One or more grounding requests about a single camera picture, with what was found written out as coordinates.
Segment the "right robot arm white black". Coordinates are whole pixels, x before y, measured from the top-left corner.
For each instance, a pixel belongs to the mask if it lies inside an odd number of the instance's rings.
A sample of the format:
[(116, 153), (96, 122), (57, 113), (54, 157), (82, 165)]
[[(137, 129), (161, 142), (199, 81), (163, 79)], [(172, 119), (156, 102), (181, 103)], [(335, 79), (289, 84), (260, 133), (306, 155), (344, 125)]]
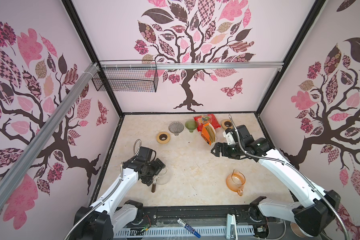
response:
[(211, 153), (233, 160), (252, 159), (276, 176), (296, 197), (285, 203), (259, 197), (255, 206), (265, 217), (273, 217), (297, 224), (307, 237), (318, 236), (333, 220), (341, 222), (338, 209), (341, 197), (335, 191), (309, 180), (289, 163), (265, 138), (255, 140), (246, 126), (223, 132), (224, 143), (215, 143)]

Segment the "orange coffee filter pack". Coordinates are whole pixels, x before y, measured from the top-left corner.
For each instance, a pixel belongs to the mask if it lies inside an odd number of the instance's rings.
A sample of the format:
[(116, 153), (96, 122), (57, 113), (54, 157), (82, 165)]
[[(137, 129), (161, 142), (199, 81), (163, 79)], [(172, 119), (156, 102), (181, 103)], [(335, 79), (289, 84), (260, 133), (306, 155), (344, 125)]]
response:
[(201, 136), (210, 146), (217, 140), (215, 128), (211, 123), (203, 125)]

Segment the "clear glass carafe brown handle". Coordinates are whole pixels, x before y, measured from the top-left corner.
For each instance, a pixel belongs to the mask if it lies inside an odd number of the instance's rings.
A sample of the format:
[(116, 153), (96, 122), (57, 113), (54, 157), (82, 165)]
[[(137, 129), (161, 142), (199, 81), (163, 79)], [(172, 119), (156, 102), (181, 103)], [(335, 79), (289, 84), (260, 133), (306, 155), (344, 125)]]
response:
[(171, 173), (168, 167), (164, 167), (153, 179), (151, 192), (155, 193), (157, 185), (165, 185), (171, 180)]

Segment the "clear ribbed glass dripper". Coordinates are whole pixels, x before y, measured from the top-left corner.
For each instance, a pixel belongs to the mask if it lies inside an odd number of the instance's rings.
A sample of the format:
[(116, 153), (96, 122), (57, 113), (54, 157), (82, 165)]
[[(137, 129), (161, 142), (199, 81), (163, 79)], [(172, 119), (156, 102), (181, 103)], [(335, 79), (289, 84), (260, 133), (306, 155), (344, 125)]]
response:
[(178, 136), (184, 130), (184, 128), (184, 124), (178, 121), (170, 123), (168, 127), (169, 131), (175, 136)]

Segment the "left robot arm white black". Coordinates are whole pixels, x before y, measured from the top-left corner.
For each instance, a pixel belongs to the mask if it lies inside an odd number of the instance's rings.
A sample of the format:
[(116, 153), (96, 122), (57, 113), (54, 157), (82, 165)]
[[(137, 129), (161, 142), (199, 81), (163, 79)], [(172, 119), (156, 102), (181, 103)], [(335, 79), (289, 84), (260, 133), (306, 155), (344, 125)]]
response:
[(127, 201), (121, 208), (119, 204), (138, 181), (149, 187), (166, 167), (160, 159), (151, 159), (155, 153), (139, 147), (137, 153), (122, 162), (120, 175), (105, 193), (89, 207), (81, 207), (76, 212), (74, 226), (65, 239), (112, 240), (125, 225), (142, 218), (142, 203)]

